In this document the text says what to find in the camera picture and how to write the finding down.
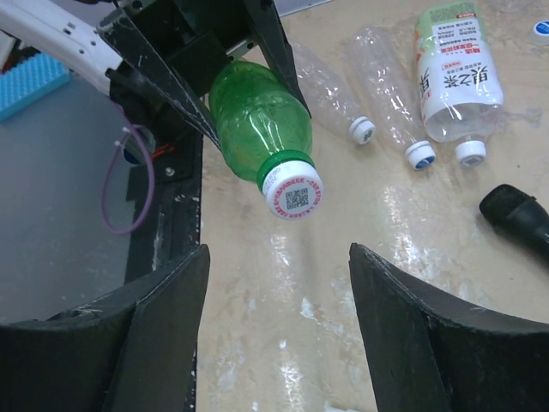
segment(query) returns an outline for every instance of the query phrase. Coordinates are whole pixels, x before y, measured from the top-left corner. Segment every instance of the bottle label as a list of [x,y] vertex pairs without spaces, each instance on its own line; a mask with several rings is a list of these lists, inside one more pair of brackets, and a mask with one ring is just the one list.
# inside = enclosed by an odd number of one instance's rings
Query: bottle label
[[504,103],[484,25],[473,3],[428,9],[418,20],[415,37],[424,124],[450,106]]

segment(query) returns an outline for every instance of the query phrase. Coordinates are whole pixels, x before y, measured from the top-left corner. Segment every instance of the microphone head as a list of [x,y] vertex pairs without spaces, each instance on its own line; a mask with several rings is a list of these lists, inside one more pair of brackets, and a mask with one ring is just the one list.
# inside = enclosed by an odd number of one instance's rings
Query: microphone head
[[519,191],[511,185],[500,185],[493,191],[488,193],[482,202],[480,202],[480,213],[490,222],[491,225],[497,226],[501,221],[504,221],[509,214],[518,208],[528,199],[535,200]]

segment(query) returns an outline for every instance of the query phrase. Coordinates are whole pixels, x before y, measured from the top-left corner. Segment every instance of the cable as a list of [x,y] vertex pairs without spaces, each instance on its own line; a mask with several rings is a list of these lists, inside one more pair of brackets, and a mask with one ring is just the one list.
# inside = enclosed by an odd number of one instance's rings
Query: cable
[[[105,223],[105,226],[111,233],[114,234],[128,234],[136,230],[141,224],[145,221],[145,218],[147,217],[148,211],[151,208],[151,203],[153,202],[153,196],[154,196],[154,168],[153,168],[153,160],[151,159],[150,153],[147,151],[147,147],[145,146],[145,142],[143,141],[142,137],[139,134],[139,131],[137,129],[140,126],[133,125],[124,115],[124,111],[115,105],[115,107],[122,113],[122,116],[126,119],[128,122],[128,129],[130,129],[131,135],[125,135],[121,142],[118,143],[117,148],[114,152],[114,155],[112,156],[111,163],[109,164],[109,167],[106,171],[105,179],[103,180],[103,188],[101,189],[101,218],[103,222]],[[139,217],[137,217],[136,221],[129,227],[124,229],[116,229],[111,223],[109,222],[109,219],[106,215],[106,190],[109,185],[109,181],[111,180],[111,174],[112,169],[114,168],[114,165],[116,164],[117,158],[120,155],[120,152],[122,151],[122,147],[126,140],[130,138],[130,136],[133,136],[136,139],[137,145],[139,146],[139,149],[143,153],[143,158],[145,159],[145,165],[147,166],[147,175],[148,175],[148,190],[147,190],[147,198],[145,199],[145,204],[143,205],[143,210],[139,214]]]

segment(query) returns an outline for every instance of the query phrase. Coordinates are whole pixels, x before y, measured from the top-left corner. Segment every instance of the clear plastic bottle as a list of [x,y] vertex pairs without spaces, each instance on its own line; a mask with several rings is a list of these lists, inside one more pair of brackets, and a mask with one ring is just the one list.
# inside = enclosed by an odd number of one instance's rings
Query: clear plastic bottle
[[389,33],[380,27],[360,30],[347,42],[346,56],[387,141],[404,153],[414,169],[430,166],[436,155],[425,139],[416,87],[395,54]]
[[295,41],[290,44],[299,88],[313,120],[335,135],[349,136],[358,144],[368,143],[376,126],[362,113],[351,88],[311,49]]
[[226,164],[256,182],[271,211],[288,220],[320,203],[323,182],[309,154],[312,127],[303,105],[266,67],[228,64],[209,92]]
[[436,142],[453,142],[461,166],[480,164],[504,94],[478,7],[457,2],[426,10],[416,25],[416,52],[427,134]]

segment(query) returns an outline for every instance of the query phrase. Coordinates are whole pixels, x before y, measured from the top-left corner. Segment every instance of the bottle neck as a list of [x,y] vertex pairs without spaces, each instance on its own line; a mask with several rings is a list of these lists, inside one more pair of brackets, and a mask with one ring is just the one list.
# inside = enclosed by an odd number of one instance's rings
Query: bottle neck
[[281,152],[272,154],[266,161],[263,162],[257,172],[256,181],[259,191],[263,191],[263,183],[265,182],[269,172],[287,161],[304,161],[315,167],[315,163],[312,161],[310,156],[298,150],[282,150]]

